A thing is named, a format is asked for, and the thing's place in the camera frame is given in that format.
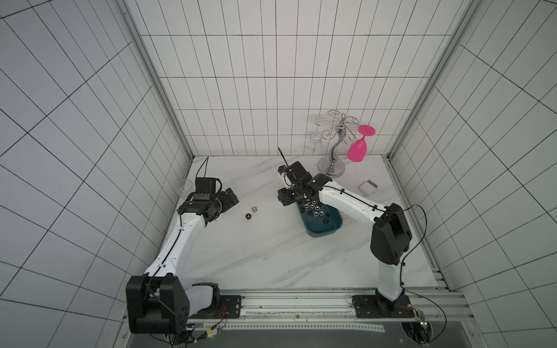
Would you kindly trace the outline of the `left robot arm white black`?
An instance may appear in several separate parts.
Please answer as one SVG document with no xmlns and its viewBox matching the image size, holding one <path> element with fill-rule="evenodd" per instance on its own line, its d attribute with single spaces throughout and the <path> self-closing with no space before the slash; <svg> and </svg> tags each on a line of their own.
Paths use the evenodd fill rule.
<svg viewBox="0 0 557 348">
<path fill-rule="evenodd" d="M 239 203 L 230 189 L 216 194 L 193 192 L 178 208 L 175 229 L 142 275 L 126 284 L 129 329 L 133 334 L 169 334 L 187 339 L 192 316 L 225 318 L 216 283 L 197 283 L 188 289 L 180 272 L 197 237 L 208 223 Z"/>
</svg>

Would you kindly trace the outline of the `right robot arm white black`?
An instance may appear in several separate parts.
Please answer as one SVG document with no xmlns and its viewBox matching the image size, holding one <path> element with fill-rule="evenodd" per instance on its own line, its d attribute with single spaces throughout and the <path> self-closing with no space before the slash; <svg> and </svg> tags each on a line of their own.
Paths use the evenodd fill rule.
<svg viewBox="0 0 557 348">
<path fill-rule="evenodd" d="M 391 317 L 404 307 L 406 299 L 401 278 L 403 256 L 409 252 L 412 233 L 404 210 L 393 203 L 377 203 L 346 190 L 326 175 L 281 174 L 285 187 L 278 191 L 284 206 L 295 204 L 312 237 L 327 236 L 342 227 L 342 213 L 360 222 L 371 232 L 370 250 L 379 261 L 379 285 L 368 310 Z"/>
</svg>

